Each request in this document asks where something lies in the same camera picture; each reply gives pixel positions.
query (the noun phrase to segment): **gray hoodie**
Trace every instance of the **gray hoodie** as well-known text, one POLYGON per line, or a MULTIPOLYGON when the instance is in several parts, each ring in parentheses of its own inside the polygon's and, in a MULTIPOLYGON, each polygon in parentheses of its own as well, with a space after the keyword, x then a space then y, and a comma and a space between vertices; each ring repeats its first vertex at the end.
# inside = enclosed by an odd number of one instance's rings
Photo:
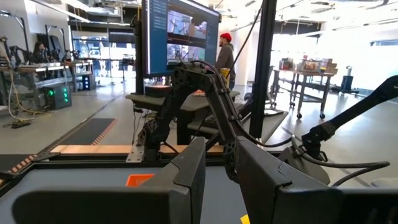
POLYGON ((230 80, 235 80, 235 69, 232 68, 234 63, 234 46, 232 44, 224 44, 221 47, 215 67, 220 72, 221 68, 231 69, 230 80))

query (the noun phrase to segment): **person in background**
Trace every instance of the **person in background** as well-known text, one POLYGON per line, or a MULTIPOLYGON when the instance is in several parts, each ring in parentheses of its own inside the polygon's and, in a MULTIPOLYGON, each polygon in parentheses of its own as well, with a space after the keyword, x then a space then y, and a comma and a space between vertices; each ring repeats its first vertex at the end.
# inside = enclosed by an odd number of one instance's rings
POLYGON ((38 41, 35 44, 35 49, 33 50, 33 54, 37 55, 37 54, 41 53, 43 50, 45 50, 44 44, 38 41))
POLYGON ((234 46, 231 44, 231 34, 224 33, 220 35, 219 46, 221 47, 220 53, 215 64, 215 67, 220 72, 222 68, 229 68, 229 89, 232 90, 235 87, 235 69, 234 64, 234 46))

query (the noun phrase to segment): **yellow marker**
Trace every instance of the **yellow marker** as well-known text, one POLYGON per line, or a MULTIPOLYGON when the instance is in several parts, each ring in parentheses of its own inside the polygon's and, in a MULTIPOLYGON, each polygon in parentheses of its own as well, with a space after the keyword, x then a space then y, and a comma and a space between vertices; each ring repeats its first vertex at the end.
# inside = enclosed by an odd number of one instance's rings
POLYGON ((229 77, 227 78, 226 76, 228 75, 230 69, 229 68, 221 68, 220 69, 220 74, 226 79, 226 87, 229 87, 229 77))
POLYGON ((242 224, 250 224, 249 216, 245 215, 241 218, 242 224))

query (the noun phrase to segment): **red beanie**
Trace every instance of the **red beanie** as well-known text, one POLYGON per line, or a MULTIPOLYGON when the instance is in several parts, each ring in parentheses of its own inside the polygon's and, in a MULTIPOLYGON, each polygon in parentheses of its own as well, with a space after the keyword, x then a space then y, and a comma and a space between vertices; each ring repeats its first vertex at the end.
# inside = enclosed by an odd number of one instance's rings
POLYGON ((231 34, 229 34, 229 33, 221 34, 220 37, 225 38, 229 42, 232 40, 231 34))

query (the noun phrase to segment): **floor mat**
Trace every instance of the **floor mat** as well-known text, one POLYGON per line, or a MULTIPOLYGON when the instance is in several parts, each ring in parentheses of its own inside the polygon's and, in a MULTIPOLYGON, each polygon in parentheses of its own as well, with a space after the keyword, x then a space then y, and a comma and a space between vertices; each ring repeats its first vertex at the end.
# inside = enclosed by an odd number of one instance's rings
POLYGON ((51 151, 59 145, 95 145, 105 137, 116 121, 113 118, 92 118, 64 134, 43 151, 51 151))
POLYGON ((8 171, 28 158, 30 154, 0 154, 0 171, 8 171))

